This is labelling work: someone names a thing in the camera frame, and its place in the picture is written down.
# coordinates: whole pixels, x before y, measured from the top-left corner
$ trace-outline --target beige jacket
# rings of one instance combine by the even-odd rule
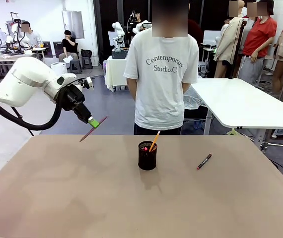
[[[276,45],[277,45],[276,46],[277,52],[276,54],[274,53],[274,58],[279,61],[283,61],[283,31],[281,35],[279,36]]]
[[[226,60],[230,64],[233,64],[236,45],[238,42],[238,38],[240,35],[240,28],[242,25],[241,17],[242,15],[233,18],[230,21],[227,29],[222,34],[220,43],[218,45],[214,57],[215,61]]]

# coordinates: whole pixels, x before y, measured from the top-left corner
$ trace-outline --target black bag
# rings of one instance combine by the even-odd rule
[[[89,57],[89,58],[91,58],[92,57],[92,51],[81,50],[81,55],[82,55],[82,57]]]

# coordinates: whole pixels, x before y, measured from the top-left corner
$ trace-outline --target orange pencil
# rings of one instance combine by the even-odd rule
[[[160,131],[157,133],[157,136],[155,137],[155,140],[153,141],[153,143],[152,143],[152,145],[151,145],[151,148],[150,148],[149,152],[151,152],[151,150],[152,150],[153,146],[155,145],[155,143],[156,143],[156,141],[157,141],[157,139],[158,139],[158,137],[159,137],[159,134],[160,134]]]

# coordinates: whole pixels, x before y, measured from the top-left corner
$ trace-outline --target black mesh pen holder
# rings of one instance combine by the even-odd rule
[[[157,164],[157,144],[155,144],[150,152],[152,141],[144,141],[138,146],[138,166],[142,170],[153,170]]]

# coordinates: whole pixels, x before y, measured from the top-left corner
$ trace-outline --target black stool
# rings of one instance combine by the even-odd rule
[[[82,67],[79,59],[73,59],[70,61],[70,72],[75,74],[82,73]]]
[[[82,57],[83,69],[93,69],[92,60],[90,57]]]

